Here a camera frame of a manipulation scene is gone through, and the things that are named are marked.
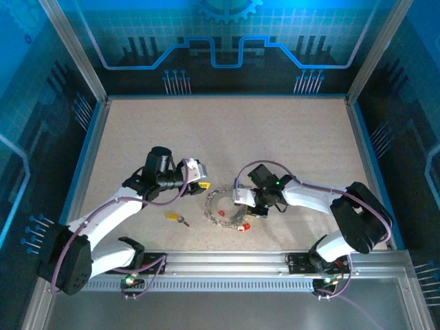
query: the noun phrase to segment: metal bar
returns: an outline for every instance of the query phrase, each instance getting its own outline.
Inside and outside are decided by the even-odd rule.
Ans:
[[[75,120],[81,125],[81,127],[87,132],[87,127],[83,124],[83,122],[80,120],[78,115],[75,115]]]
[[[179,79],[177,78],[177,70],[173,70],[173,73],[174,73],[174,80],[176,82],[176,90],[177,90],[177,93],[180,94]]]
[[[31,232],[32,234],[35,234],[36,236],[44,237],[43,234],[40,234],[39,232],[35,232],[35,231],[33,231],[32,229],[30,229],[30,227],[29,227],[28,225],[27,225],[26,228],[25,228],[25,232],[26,232],[26,233]]]
[[[296,93],[296,88],[298,87],[298,82],[300,80],[300,76],[296,77],[295,87],[294,87],[294,94]]]
[[[49,283],[42,278],[37,280],[21,330],[44,329],[52,301],[52,295],[47,290],[49,287]]]
[[[56,0],[39,1],[96,100],[103,105],[107,99],[107,93],[58,2]]]
[[[162,77],[162,80],[164,81],[164,86],[165,86],[166,95],[168,95],[169,92],[168,92],[168,87],[166,86],[166,77]]]
[[[311,94],[311,90],[313,89],[313,86],[315,85],[315,80],[316,80],[316,76],[311,77],[311,84],[309,87],[309,91],[307,92],[308,94]]]
[[[191,94],[193,94],[193,93],[192,93],[192,91],[191,91],[191,82],[190,82],[190,80],[191,80],[191,77],[186,77],[186,81],[187,81],[187,83],[188,83],[188,91],[189,91],[189,93],[190,93],[190,95],[191,95]]]
[[[316,77],[315,85],[313,86],[313,93],[316,92],[316,87],[318,86],[318,83],[320,81],[321,73],[324,72],[323,69],[318,70],[318,77]]]
[[[184,95],[185,93],[184,93],[184,86],[183,86],[183,84],[182,84],[182,80],[183,80],[183,78],[182,78],[182,77],[179,77],[180,91],[181,91],[181,94]]]
[[[138,276],[145,283],[127,292],[138,292],[151,278]],[[123,276],[97,276],[83,288],[85,292],[120,292]],[[171,278],[159,277],[151,286],[152,292],[312,292],[310,278]]]
[[[187,90],[187,88],[186,88],[186,79],[185,79],[185,70],[181,70],[180,71],[181,72],[181,74],[182,74],[182,77],[183,77],[183,79],[184,79],[184,86],[185,86],[185,94],[188,94],[188,90]]]
[[[440,282],[432,282],[432,283],[426,283],[426,284],[422,284],[422,285],[420,285],[421,287],[428,287],[428,286],[430,286],[430,285],[439,285],[440,284]]]
[[[380,155],[377,156],[377,160],[380,160],[380,159],[382,158],[382,156],[385,155],[386,152],[387,152],[388,150],[390,150],[390,149],[391,149],[391,145],[388,144],[387,148],[384,149],[384,150],[380,153]]]
[[[90,107],[90,104],[87,102],[85,96],[81,96],[79,93],[76,93],[76,96],[79,97],[80,101],[84,104],[84,106],[89,110],[89,113],[94,115],[94,110]]]
[[[385,124],[380,123],[379,126],[374,130],[374,132],[372,132],[372,134],[370,135],[370,140],[373,140],[373,136],[379,131],[381,130],[382,127],[384,127]]]
[[[403,21],[413,1],[414,0],[397,0],[393,9],[390,11],[390,14],[377,35],[370,52],[366,56],[364,63],[362,64],[357,76],[353,81],[353,84],[350,87],[350,90],[347,94],[349,103],[353,104],[358,99],[365,84],[368,82],[371,74],[376,68],[376,65],[379,63],[380,58],[391,42],[391,39],[394,37],[397,28]]]
[[[304,93],[304,88],[305,88],[305,85],[307,84],[307,81],[308,81],[308,80],[309,80],[309,77],[308,77],[308,76],[305,76],[305,77],[304,77],[304,80],[302,81],[301,94]]]
[[[164,71],[166,74],[166,81],[168,81],[168,87],[170,89],[170,94],[173,92],[173,89],[171,88],[171,82],[170,82],[170,72],[168,70]]]
[[[384,144],[387,144],[388,142],[388,134],[385,133],[377,142],[373,143],[373,149],[375,149],[375,151],[378,151],[384,146]]]
[[[383,143],[382,145],[380,145],[380,146],[377,147],[377,149],[376,149],[376,151],[375,151],[375,154],[376,154],[377,157],[379,157],[380,153],[381,153],[382,151],[384,151],[384,149],[385,149],[387,146],[390,146],[391,141],[393,141],[393,139],[389,139],[388,141],[385,141],[385,143]]]
[[[377,134],[375,135],[375,137],[371,137],[371,144],[372,144],[373,146],[375,145],[375,143],[376,143],[376,141],[377,141],[378,139],[383,138],[383,137],[387,134],[387,131],[384,130],[384,129],[385,129],[385,126],[382,127],[382,129],[381,129],[380,131],[377,132]]]
[[[38,218],[39,218],[40,220],[46,220],[48,223],[51,223],[52,225],[54,224],[54,222],[53,222],[52,220],[49,220],[49,219],[46,218],[43,214],[40,214],[40,215],[38,216]]]

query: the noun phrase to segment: table surface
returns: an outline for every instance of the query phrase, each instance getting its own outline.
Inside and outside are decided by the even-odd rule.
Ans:
[[[144,165],[153,146],[171,149],[176,162],[199,159],[206,165],[210,190],[232,184],[240,169],[254,160],[275,160],[310,182],[366,184],[342,98],[121,99],[111,103],[81,214],[110,198]],[[241,182],[250,184],[247,180],[243,176]],[[163,192],[157,201],[176,193]],[[292,206],[284,214],[270,210],[267,219],[249,218],[251,229],[240,233],[207,220],[206,197],[204,193],[167,207],[147,206],[100,244],[128,236],[148,250],[308,250],[322,235],[338,229],[332,216]],[[167,212],[183,215],[190,227],[167,220]]]

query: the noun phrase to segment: yellow tag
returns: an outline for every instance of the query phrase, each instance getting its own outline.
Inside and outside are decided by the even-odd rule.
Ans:
[[[177,213],[167,213],[165,216],[168,220],[179,220],[179,215]]]
[[[210,185],[210,182],[199,182],[199,187],[203,189],[208,189]]]

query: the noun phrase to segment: wall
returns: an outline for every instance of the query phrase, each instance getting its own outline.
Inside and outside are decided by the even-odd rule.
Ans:
[[[0,140],[0,279],[11,283],[0,289],[0,319],[9,330],[20,328],[36,281],[44,232],[30,217],[59,220],[93,112],[75,102],[94,109],[96,101],[38,1],[2,2],[0,22],[0,136],[30,168],[28,180]]]
[[[415,265],[440,262],[439,15],[414,1],[358,100]]]
[[[344,93],[393,1],[327,2],[61,5],[109,94]]]

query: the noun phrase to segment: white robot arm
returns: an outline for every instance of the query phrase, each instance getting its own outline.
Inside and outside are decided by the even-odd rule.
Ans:
[[[315,262],[332,263],[354,251],[369,253],[387,235],[393,224],[385,207],[359,182],[346,188],[318,186],[291,175],[279,179],[264,165],[257,166],[248,177],[256,188],[238,188],[234,201],[236,204],[248,205],[248,213],[251,215],[266,217],[271,206],[279,209],[277,204],[281,204],[286,207],[304,206],[335,217],[340,229],[322,237],[311,248],[311,259],[315,258]],[[364,205],[349,197],[360,200]],[[382,221],[371,210],[378,213]]]
[[[77,230],[81,230],[80,236],[68,247],[56,281],[56,286],[66,294],[75,294],[90,278],[103,272],[121,267],[139,268],[143,263],[144,247],[138,242],[122,237],[108,245],[97,247],[97,244],[125,219],[141,211],[145,207],[142,200],[160,205],[153,200],[161,191],[174,188],[180,190],[180,197],[202,193],[207,188],[200,182],[204,177],[205,166],[198,160],[183,159],[176,167],[170,150],[153,148],[145,166],[128,178],[108,201],[66,226],[54,224],[47,229],[38,255],[37,275],[52,280],[61,252]]]

